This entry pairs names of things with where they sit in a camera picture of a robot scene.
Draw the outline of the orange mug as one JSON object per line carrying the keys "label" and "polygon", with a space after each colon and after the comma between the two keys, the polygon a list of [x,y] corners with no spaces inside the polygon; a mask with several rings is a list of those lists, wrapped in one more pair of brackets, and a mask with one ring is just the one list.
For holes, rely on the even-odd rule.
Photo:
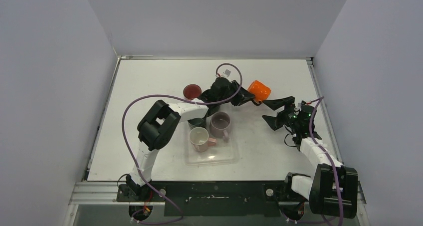
{"label": "orange mug", "polygon": [[253,103],[255,104],[261,104],[271,94],[271,89],[258,80],[253,81],[247,91],[254,95]]}

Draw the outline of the lilac mug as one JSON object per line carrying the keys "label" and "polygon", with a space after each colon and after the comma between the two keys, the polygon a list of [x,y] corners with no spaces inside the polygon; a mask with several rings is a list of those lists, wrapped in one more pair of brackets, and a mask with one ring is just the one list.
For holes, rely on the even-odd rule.
{"label": "lilac mug", "polygon": [[224,142],[229,141],[231,133],[231,119],[225,112],[217,112],[211,116],[209,130],[212,136],[223,139]]}

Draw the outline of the grey mug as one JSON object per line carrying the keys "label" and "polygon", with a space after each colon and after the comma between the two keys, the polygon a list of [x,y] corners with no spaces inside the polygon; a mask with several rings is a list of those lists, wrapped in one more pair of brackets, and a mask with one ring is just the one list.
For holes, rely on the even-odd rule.
{"label": "grey mug", "polygon": [[197,128],[197,127],[206,128],[207,120],[206,118],[191,119],[191,120],[188,120],[188,126],[190,129]]}

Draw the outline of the pink ghost pattern mug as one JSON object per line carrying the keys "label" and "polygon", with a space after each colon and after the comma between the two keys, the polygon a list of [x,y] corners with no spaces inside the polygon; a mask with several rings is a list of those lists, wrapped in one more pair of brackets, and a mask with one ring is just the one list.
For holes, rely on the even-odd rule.
{"label": "pink ghost pattern mug", "polygon": [[183,96],[186,100],[193,100],[202,94],[202,89],[196,84],[189,84],[183,89]]}

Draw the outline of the pale pink faceted mug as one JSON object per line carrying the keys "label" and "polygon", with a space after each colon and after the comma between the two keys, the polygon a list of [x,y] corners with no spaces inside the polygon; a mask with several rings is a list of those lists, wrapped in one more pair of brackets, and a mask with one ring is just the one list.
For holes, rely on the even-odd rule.
{"label": "pale pink faceted mug", "polygon": [[217,140],[211,138],[206,128],[195,127],[189,133],[190,143],[198,152],[205,152],[210,146],[215,146]]}

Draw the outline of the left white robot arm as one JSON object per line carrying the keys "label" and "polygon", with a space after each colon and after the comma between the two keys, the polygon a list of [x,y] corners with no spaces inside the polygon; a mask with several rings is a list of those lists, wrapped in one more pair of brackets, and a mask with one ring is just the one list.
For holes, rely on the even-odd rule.
{"label": "left white robot arm", "polygon": [[255,95],[244,89],[239,82],[222,76],[217,77],[209,89],[181,98],[179,103],[166,103],[163,94],[158,94],[157,98],[137,125],[141,145],[136,154],[131,154],[134,169],[126,176],[129,194],[139,202],[148,197],[148,184],[159,150],[170,142],[181,122],[205,120],[216,113],[222,104],[240,106],[255,101]]}

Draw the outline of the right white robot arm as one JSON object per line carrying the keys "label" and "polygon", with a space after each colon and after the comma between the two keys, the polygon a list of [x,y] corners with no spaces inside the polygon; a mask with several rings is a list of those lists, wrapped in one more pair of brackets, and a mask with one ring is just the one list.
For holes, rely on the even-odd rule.
{"label": "right white robot arm", "polygon": [[295,103],[293,96],[262,103],[276,116],[264,115],[263,119],[274,131],[284,127],[292,137],[294,148],[302,153],[314,169],[312,176],[289,172],[277,199],[297,202],[296,206],[281,207],[290,220],[302,218],[303,205],[309,204],[312,213],[324,220],[337,217],[353,219],[357,213],[358,172],[346,167],[330,153],[315,130],[315,116],[322,98]]}

